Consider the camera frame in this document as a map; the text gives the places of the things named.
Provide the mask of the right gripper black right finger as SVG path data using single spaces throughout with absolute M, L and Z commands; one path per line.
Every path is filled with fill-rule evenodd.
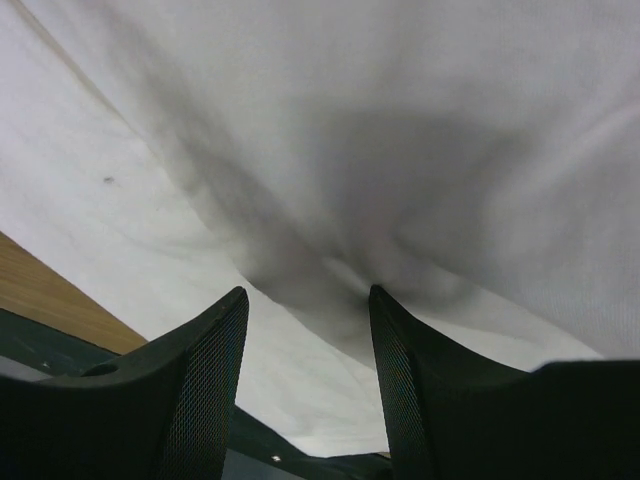
M 398 479 L 635 479 L 639 364 L 525 372 L 422 323 L 372 287 L 369 316 Z

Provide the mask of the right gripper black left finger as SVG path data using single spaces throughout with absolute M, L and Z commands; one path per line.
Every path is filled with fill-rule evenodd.
M 79 375 L 1 378 L 4 479 L 218 479 L 249 314 L 236 287 Z

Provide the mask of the white t-shirt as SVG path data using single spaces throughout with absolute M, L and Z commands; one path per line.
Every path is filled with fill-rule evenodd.
M 635 1 L 5 1 L 1 229 L 239 406 L 384 451 L 367 297 L 529 370 L 639 353 Z

